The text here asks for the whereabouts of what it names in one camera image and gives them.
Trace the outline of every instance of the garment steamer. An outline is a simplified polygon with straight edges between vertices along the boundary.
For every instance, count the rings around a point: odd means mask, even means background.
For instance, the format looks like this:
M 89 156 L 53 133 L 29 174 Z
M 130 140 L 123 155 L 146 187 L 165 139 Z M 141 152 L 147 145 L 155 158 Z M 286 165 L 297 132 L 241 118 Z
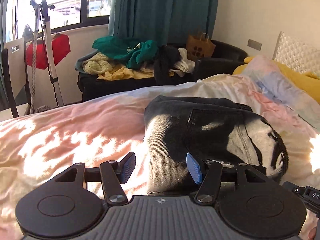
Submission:
M 33 54 L 32 54 L 32 88 L 31 88 L 31 105 L 30 105 L 30 114 L 44 112 L 46 110 L 52 109 L 50 106 L 40 106 L 36 110 L 34 110 L 34 101 L 35 101 L 35 90 L 36 90 L 36 52 L 37 52 L 37 39 L 39 33 L 39 23 L 40 23 L 40 15 L 42 15 L 42 20 L 44 23 L 44 44 L 45 51 L 48 60 L 48 70 L 50 81 L 53 85 L 55 98 L 57 101 L 57 106 L 64 106 L 62 95 L 59 87 L 58 77 L 56 73 L 56 68 L 53 59 L 53 51 L 52 51 L 52 39 L 51 39 L 51 26 L 50 26 L 50 17 L 48 16 L 48 4 L 46 0 L 43 0 L 40 5 L 36 3 L 35 0 L 31 0 L 30 4 L 33 6 L 36 14 L 36 23 L 34 30 L 34 39 L 33 39 Z

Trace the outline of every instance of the chair backrest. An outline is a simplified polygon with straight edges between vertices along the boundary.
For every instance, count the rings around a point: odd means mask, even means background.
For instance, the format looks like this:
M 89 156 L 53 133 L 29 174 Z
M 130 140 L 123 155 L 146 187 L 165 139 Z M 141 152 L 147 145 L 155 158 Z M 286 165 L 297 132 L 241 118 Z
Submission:
M 27 101 L 31 103 L 30 88 L 28 82 L 26 64 L 26 43 L 24 38 L 7 42 L 2 50 L 2 68 L 4 74 L 4 85 L 8 96 L 12 116 L 18 117 L 15 98 L 24 87 Z
M 222 41 L 212 41 L 216 48 L 212 54 L 213 58 L 225 58 L 233 61 L 242 61 L 248 56 L 248 54 L 235 46 L 224 43 Z
M 192 77 L 193 82 L 197 82 L 198 79 L 205 79 L 217 74 L 230 74 L 234 70 L 244 63 L 241 61 L 233 61 L 225 58 L 211 58 L 203 57 L 198 59 L 195 64 Z

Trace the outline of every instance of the cable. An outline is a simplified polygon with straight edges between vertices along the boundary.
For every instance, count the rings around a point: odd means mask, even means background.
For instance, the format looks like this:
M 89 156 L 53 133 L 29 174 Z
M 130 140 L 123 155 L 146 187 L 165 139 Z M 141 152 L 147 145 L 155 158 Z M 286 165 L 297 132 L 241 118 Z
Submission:
M 32 52 L 32 87 L 31 87 L 31 104 L 30 104 L 30 114 L 33 113 L 40 113 L 40 112 L 44 112 L 47 110 L 51 110 L 53 109 L 50 106 L 40 106 L 38 107 L 36 110 L 34 110 L 34 102 L 35 102 L 35 91 L 36 91 L 36 55 L 37 55 L 37 40 L 38 40 L 38 26 L 39 26 L 39 15 L 37 15 L 36 9 L 35 9 L 35 14 L 36 14 L 36 24 L 35 24 L 35 31 L 34 31 L 34 37 L 33 37 L 33 52 Z

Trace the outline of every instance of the light switch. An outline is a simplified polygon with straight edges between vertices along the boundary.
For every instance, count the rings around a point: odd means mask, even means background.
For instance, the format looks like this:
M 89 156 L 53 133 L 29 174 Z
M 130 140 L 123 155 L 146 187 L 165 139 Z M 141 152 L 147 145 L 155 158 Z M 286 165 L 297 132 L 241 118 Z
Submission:
M 248 40 L 248 47 L 250 47 L 250 48 L 261 51 L 261 46 L 262 46 L 262 43 L 260 43 L 260 42 L 250 40 L 250 39 Z

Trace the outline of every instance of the black armchair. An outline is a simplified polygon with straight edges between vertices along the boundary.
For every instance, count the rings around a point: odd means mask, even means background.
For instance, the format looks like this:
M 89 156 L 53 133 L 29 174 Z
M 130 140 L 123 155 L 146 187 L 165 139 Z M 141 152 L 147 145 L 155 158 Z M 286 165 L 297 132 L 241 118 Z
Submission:
M 198 59 L 193 72 L 193 81 L 204 79 L 217 74 L 232 74 L 240 65 L 244 64 L 244 59 L 248 54 L 235 46 L 221 42 L 212 41 L 216 48 L 212 57 Z

